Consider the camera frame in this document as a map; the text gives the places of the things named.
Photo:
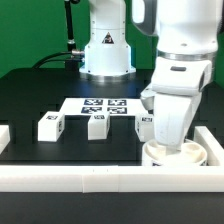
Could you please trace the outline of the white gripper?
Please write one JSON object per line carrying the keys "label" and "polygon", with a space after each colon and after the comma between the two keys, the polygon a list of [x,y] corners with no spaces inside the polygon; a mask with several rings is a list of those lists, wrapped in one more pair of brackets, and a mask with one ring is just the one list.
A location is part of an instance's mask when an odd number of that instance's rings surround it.
{"label": "white gripper", "polygon": [[140,99],[147,111],[154,112],[154,137],[158,144],[172,149],[181,146],[211,75],[210,60],[156,59],[151,82]]}

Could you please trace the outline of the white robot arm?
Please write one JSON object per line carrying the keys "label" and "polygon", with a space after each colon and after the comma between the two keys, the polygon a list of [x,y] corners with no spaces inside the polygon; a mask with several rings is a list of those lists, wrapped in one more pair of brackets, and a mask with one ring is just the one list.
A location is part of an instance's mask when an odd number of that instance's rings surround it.
{"label": "white robot arm", "polygon": [[[125,1],[87,1],[90,41],[80,71],[98,80],[132,73]],[[141,100],[154,111],[160,145],[178,148],[184,141],[201,92],[212,80],[223,9],[224,0],[132,0],[135,27],[158,37],[155,70]]]}

